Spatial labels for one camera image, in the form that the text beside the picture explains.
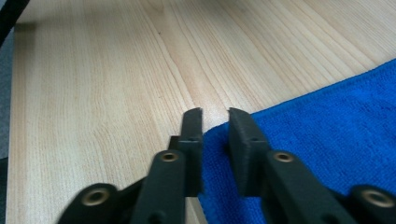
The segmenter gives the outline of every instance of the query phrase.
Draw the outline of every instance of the blue towel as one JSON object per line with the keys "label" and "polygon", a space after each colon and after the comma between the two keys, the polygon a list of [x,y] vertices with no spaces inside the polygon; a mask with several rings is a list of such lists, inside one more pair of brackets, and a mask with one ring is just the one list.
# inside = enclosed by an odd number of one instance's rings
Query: blue towel
{"label": "blue towel", "polygon": [[[272,148],[297,155],[326,187],[396,194],[396,60],[252,115]],[[228,123],[205,134],[199,195],[209,223],[265,223],[259,198],[237,194],[224,153]]]}

